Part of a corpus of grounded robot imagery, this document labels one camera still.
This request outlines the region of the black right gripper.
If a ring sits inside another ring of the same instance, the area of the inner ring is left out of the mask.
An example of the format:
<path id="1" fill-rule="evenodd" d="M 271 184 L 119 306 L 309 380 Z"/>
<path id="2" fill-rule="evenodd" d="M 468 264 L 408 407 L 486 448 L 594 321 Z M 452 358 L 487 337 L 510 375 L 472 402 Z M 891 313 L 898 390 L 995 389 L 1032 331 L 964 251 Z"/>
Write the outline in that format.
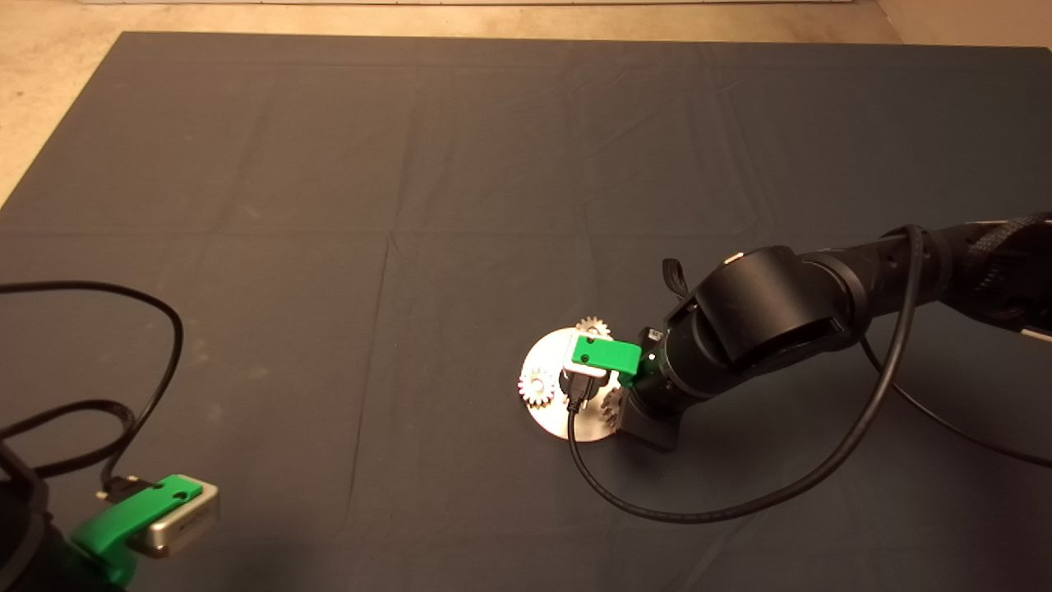
<path id="1" fill-rule="evenodd" d="M 665 373 L 664 336 L 658 327 L 639 331 L 642 353 L 635 374 L 621 387 L 618 431 L 658 451 L 672 452 L 691 399 Z"/>

